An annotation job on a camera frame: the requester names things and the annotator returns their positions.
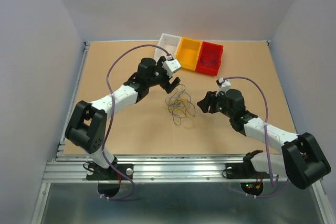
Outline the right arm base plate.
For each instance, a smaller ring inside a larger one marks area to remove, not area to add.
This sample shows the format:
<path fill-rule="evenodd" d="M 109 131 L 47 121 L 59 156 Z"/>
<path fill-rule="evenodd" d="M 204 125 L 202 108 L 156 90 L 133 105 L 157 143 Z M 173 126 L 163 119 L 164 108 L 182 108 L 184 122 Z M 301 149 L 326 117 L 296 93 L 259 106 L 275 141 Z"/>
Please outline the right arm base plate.
<path fill-rule="evenodd" d="M 269 178 L 266 172 L 257 172 L 251 164 L 245 163 L 226 163 L 222 171 L 222 176 L 227 179 L 257 179 Z"/>

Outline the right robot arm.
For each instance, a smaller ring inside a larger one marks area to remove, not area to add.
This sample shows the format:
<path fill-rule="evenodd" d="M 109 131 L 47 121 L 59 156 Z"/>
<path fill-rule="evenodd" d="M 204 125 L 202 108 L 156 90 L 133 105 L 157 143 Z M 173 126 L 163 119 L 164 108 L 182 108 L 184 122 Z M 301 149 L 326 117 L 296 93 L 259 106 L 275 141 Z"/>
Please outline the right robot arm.
<path fill-rule="evenodd" d="M 277 154 L 256 150 L 247 153 L 243 162 L 230 165 L 227 178 L 255 178 L 259 173 L 286 177 L 299 189 L 306 189 L 331 172 L 331 166 L 316 138 L 310 133 L 291 133 L 264 122 L 245 107 L 242 93 L 235 89 L 209 91 L 198 101 L 203 113 L 221 113 L 232 128 L 275 149 Z"/>

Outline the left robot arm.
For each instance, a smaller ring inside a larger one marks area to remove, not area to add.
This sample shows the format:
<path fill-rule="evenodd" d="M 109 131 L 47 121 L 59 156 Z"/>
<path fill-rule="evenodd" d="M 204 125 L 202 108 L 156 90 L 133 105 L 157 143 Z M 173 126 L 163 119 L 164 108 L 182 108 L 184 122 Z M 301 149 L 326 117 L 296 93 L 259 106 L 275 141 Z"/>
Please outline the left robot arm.
<path fill-rule="evenodd" d="M 76 104 L 68 122 L 65 138 L 81 148 L 99 166 L 99 173 L 106 179 L 113 178 L 117 172 L 116 158 L 103 150 L 108 119 L 126 108 L 140 102 L 149 93 L 149 89 L 160 86 L 166 93 L 171 93 L 179 84 L 173 75 L 181 69 L 178 60 L 171 56 L 162 56 L 158 61 L 152 58 L 141 59 L 137 71 L 105 97 Z"/>

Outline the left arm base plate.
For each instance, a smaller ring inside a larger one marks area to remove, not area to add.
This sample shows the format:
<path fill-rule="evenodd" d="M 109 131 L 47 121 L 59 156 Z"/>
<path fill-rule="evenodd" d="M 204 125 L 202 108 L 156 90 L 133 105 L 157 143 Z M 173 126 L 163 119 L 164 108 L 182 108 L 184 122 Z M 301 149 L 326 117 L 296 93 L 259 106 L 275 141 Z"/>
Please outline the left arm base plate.
<path fill-rule="evenodd" d="M 99 181 L 99 180 L 118 180 L 118 173 L 113 170 L 111 167 L 102 168 L 99 165 L 95 164 L 92 161 L 85 162 L 83 168 L 86 170 L 86 180 L 89 181 Z M 117 170 L 121 173 L 127 175 L 127 169 L 133 169 L 133 164 L 117 164 Z"/>

